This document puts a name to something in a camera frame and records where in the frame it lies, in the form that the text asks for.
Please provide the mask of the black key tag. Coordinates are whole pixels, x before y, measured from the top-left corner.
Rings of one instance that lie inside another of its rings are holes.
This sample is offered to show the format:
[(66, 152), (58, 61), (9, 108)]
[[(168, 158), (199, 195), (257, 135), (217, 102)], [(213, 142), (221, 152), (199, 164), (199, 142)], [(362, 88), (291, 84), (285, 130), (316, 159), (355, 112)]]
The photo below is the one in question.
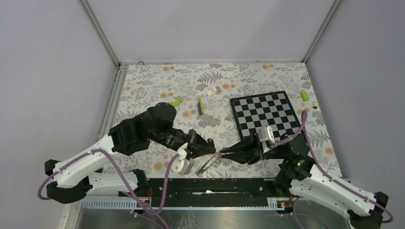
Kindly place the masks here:
[(211, 145), (214, 144), (214, 142), (213, 142), (213, 140), (212, 140), (211, 138), (208, 138), (208, 139), (207, 139), (207, 143), (208, 143), (208, 144), (211, 144)]

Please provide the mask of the large silver keyring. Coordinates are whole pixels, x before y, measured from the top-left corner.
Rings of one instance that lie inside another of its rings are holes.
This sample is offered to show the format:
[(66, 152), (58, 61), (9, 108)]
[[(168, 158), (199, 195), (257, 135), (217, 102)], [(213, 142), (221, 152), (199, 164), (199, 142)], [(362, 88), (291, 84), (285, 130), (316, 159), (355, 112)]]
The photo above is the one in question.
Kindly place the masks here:
[(196, 171), (196, 175), (200, 177), (205, 171), (214, 166), (220, 160), (221, 152), (216, 152)]

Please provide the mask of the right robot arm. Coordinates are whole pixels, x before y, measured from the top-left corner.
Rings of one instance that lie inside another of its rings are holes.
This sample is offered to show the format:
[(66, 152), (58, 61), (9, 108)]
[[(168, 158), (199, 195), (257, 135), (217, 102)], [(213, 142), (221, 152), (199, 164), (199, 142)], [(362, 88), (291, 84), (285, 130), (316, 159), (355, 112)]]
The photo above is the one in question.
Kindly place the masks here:
[(301, 134), (283, 144), (273, 144), (254, 134), (220, 150), (221, 158), (239, 164), (281, 159), (280, 171), (273, 182), (276, 194), (316, 202), (349, 220), (356, 229), (379, 229), (388, 196), (365, 191), (327, 172), (309, 152), (310, 147)]

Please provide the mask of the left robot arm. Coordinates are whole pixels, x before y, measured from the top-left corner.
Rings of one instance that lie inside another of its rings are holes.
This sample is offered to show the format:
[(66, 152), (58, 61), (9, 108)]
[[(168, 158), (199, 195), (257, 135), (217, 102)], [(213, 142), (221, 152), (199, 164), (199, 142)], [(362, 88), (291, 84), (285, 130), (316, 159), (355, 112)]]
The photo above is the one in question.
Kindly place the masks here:
[(101, 168), (115, 164), (116, 159), (149, 148), (151, 142), (175, 151), (167, 171), (186, 175), (194, 159), (216, 152), (211, 139), (205, 140), (195, 130), (184, 132), (173, 127), (176, 109), (169, 103), (158, 103), (133, 118), (112, 127), (99, 141), (75, 157), (64, 161), (48, 160), (44, 164), (47, 179), (38, 190), (42, 200), (68, 204), (82, 200), (90, 193), (110, 194), (127, 191), (143, 196), (149, 189), (146, 175), (136, 169), (117, 176), (102, 175)]

